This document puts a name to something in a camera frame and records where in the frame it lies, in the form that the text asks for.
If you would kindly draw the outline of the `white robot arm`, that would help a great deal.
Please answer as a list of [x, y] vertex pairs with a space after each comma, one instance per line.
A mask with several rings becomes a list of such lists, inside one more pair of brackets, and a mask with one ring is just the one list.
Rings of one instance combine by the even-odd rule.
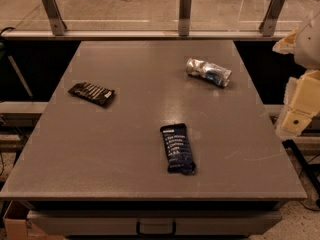
[[299, 78], [289, 78], [276, 121], [276, 134], [288, 140], [299, 136], [320, 112], [320, 10], [312, 10], [272, 50], [292, 54], [294, 62], [306, 69]]

